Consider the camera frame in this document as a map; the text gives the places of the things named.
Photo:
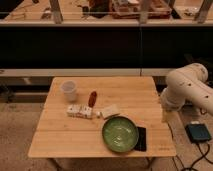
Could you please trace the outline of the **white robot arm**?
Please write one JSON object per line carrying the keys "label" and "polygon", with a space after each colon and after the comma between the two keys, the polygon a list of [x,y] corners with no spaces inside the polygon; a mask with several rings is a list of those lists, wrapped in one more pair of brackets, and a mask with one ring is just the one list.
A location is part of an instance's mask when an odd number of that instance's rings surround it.
{"label": "white robot arm", "polygon": [[190,101],[213,116],[213,88],[206,84],[208,70],[200,63],[192,63],[170,71],[166,76],[167,87],[160,95],[162,107],[178,111]]}

